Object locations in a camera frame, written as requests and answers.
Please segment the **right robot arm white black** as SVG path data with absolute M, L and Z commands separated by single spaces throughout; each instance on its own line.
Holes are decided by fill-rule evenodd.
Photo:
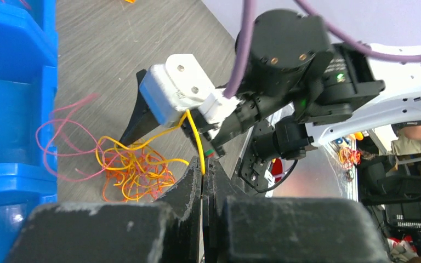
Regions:
M 236 178 L 268 192 L 270 161 L 297 161 L 309 147 L 396 125 L 381 156 L 421 153 L 421 46 L 353 41 L 314 13 L 274 9 L 255 16 L 246 2 L 227 85 L 216 87 L 192 54 L 138 72 L 138 97 L 120 143 L 158 125 L 198 132 L 206 150 L 251 130 Z

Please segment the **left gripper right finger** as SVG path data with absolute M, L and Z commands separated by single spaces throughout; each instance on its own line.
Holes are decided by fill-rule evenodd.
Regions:
M 202 186 L 206 262 L 389 261 L 360 203 L 248 196 L 214 159 Z

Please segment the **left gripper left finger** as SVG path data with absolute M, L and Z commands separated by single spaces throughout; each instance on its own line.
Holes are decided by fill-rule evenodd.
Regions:
M 5 262 L 199 262 L 200 194 L 194 157 L 153 202 L 39 205 Z

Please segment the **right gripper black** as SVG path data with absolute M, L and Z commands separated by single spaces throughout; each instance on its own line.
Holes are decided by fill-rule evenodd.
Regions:
M 139 91 L 146 73 L 145 69 L 136 73 L 138 94 L 129 123 L 120 138 L 120 143 L 125 146 L 133 144 L 159 126 Z M 244 95 L 242 99 L 243 101 L 220 123 L 218 121 L 208 122 L 198 109 L 190 111 L 205 156 L 225 155 L 223 148 L 225 143 L 245 133 L 266 117 L 268 96 Z

